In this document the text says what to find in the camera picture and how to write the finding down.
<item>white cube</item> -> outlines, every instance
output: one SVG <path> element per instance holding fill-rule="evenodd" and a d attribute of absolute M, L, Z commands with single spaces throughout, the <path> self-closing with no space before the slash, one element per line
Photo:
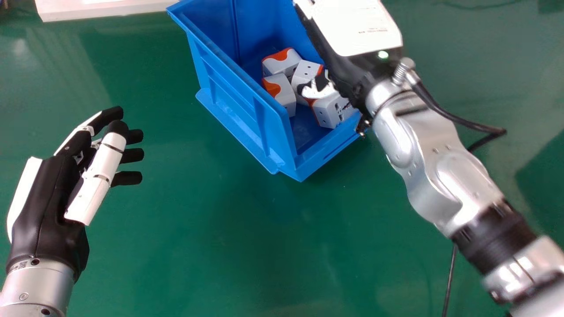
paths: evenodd
<path fill-rule="evenodd" d="M 276 74 L 263 78 L 262 85 L 266 91 L 286 108 L 288 115 L 296 115 L 296 94 L 284 74 Z"/>
<path fill-rule="evenodd" d="M 307 60 L 302 60 L 298 64 L 298 67 L 292 76 L 292 88 L 294 89 L 294 92 L 296 92 L 296 100 L 298 104 L 309 106 L 307 100 L 297 93 L 298 85 L 302 83 L 309 83 L 315 78 L 315 76 L 321 74 L 322 72 L 323 65 L 321 64 Z"/>
<path fill-rule="evenodd" d="M 292 80 L 294 70 L 301 60 L 298 52 L 292 48 L 267 56 L 262 60 L 262 76 L 284 74 L 288 80 Z"/>
<path fill-rule="evenodd" d="M 329 129 L 335 129 L 358 112 L 358 109 L 353 108 L 349 100 L 343 98 L 339 93 L 316 100 L 311 109 L 319 126 Z"/>

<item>green tabletop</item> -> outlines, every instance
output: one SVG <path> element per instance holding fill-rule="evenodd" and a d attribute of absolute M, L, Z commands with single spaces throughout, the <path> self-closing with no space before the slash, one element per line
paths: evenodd
<path fill-rule="evenodd" d="M 0 11 L 1 209 L 26 159 L 91 114 L 121 105 L 146 134 L 128 167 L 144 181 L 113 189 L 88 229 L 69 316 L 440 315 L 451 243 L 412 210 L 375 138 L 303 183 L 270 175 L 195 99 L 186 35 L 166 13 L 43 24 L 15 2 Z M 564 245 L 563 1 L 488 3 L 386 1 L 436 99 L 507 127 L 478 156 Z M 503 314 L 461 257 L 451 305 Z"/>

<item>blue plastic bin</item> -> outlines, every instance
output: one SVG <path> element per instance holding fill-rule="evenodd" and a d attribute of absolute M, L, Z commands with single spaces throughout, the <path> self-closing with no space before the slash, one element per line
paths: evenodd
<path fill-rule="evenodd" d="M 260 85 L 262 59 L 287 47 L 322 63 L 292 0 L 184 0 L 168 13 L 188 34 L 196 97 L 270 173 L 301 182 L 358 137 L 360 114 L 319 127 L 304 106 L 289 118 Z"/>

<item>robotic arm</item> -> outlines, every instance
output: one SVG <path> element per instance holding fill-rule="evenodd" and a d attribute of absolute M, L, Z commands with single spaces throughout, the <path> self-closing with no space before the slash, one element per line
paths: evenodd
<path fill-rule="evenodd" d="M 437 104 L 379 0 L 294 6 L 336 89 L 363 114 L 357 131 L 375 133 L 415 211 L 454 242 L 497 303 L 513 304 L 510 316 L 564 316 L 564 253 L 531 231 L 471 154 L 505 130 Z M 466 149 L 454 123 L 492 134 Z"/>
<path fill-rule="evenodd" d="M 114 107 L 80 124 L 47 160 L 28 160 L 8 212 L 11 242 L 0 316 L 64 317 L 74 284 L 86 268 L 85 226 L 110 187 L 135 185 L 138 171 L 116 173 L 120 163 L 143 159 L 143 140 L 129 130 L 124 111 Z M 92 137 L 108 126 L 105 136 Z"/>

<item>silver robotic arm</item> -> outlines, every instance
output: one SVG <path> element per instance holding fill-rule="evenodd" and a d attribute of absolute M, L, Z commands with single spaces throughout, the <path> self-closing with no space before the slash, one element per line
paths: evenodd
<path fill-rule="evenodd" d="M 64 317 L 74 284 L 86 268 L 90 225 L 110 187 L 139 184 L 140 172 L 116 173 L 143 159 L 141 130 L 121 121 L 121 107 L 80 124 L 47 160 L 28 160 L 8 212 L 11 243 L 0 316 Z M 105 136 L 92 141 L 102 128 Z"/>
<path fill-rule="evenodd" d="M 454 242 L 497 303 L 513 304 L 511 316 L 564 316 L 564 253 L 531 231 L 462 145 L 454 122 L 464 120 L 440 108 L 422 85 L 382 3 L 294 0 L 294 6 L 335 88 L 362 112 L 357 131 L 375 133 L 414 210 Z M 505 130 L 496 133 L 476 146 Z"/>

